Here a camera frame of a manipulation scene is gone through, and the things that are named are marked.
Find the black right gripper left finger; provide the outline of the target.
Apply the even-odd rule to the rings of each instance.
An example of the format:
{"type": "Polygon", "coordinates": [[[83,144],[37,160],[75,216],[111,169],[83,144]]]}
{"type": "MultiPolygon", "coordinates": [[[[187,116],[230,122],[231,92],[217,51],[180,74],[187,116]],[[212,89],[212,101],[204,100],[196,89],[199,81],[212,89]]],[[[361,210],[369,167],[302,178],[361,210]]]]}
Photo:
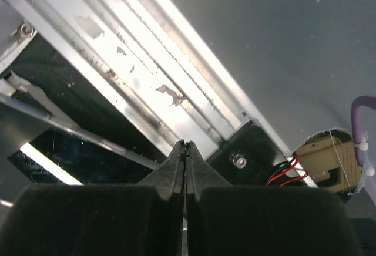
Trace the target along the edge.
{"type": "Polygon", "coordinates": [[[180,255],[184,141],[137,184],[37,184],[1,227],[2,255],[180,255]]]}

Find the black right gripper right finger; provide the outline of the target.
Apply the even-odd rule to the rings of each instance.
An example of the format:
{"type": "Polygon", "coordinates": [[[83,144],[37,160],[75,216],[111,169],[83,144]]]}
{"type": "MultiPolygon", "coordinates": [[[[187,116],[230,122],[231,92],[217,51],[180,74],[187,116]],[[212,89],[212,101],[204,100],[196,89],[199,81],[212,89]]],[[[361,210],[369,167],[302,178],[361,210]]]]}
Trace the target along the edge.
{"type": "Polygon", "coordinates": [[[311,187],[234,186],[186,144],[190,255],[363,255],[340,199],[311,187]]]}

